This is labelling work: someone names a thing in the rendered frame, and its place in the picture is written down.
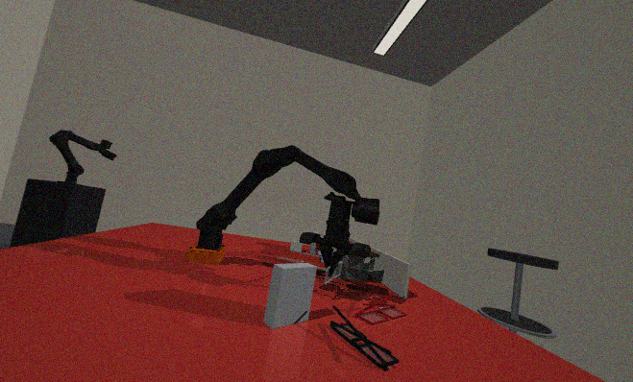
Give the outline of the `long white flat panel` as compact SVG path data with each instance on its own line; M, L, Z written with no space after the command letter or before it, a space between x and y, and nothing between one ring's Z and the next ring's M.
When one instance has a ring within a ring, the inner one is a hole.
M371 251L378 253L379 258L375 258L374 270L368 271L368 274L373 276L401 298L406 299L411 264L372 247Z

